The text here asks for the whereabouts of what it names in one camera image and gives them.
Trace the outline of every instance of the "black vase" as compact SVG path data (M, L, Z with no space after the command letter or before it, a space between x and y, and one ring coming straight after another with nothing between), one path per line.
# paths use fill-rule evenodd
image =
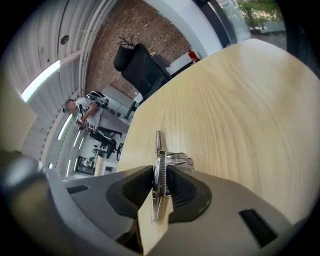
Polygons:
M113 62L114 68L119 72L123 71L128 66L133 55L134 48L128 48L120 44Z

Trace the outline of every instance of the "black slot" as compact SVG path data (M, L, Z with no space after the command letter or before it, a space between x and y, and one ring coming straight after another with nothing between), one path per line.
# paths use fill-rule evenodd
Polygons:
M277 238L276 233L254 209L242 210L239 214L261 247Z
M81 191L88 190L89 188L85 185L80 185L80 186L73 186L73 187L67 187L66 190L68 190L69 194L75 194Z

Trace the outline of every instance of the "red fire extinguisher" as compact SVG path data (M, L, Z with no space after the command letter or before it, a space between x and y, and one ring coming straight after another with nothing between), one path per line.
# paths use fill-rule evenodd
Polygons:
M192 49L189 49L188 55L193 63L197 63L200 60Z

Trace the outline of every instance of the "desk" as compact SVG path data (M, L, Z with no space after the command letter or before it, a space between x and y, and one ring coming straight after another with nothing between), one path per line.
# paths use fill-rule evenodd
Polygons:
M155 164L156 130L195 170L244 185L292 224L310 212L320 185L320 82L280 48L246 40L168 82L136 110L119 171ZM165 230L142 232L160 239Z

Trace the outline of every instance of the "brick wall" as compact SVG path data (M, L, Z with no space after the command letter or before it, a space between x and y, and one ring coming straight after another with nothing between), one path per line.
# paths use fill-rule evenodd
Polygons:
M119 36L132 35L150 53L172 63L185 54L189 43L177 28L143 0L118 0L93 45L86 79L87 90L102 91L108 84L134 98L137 90L114 68Z

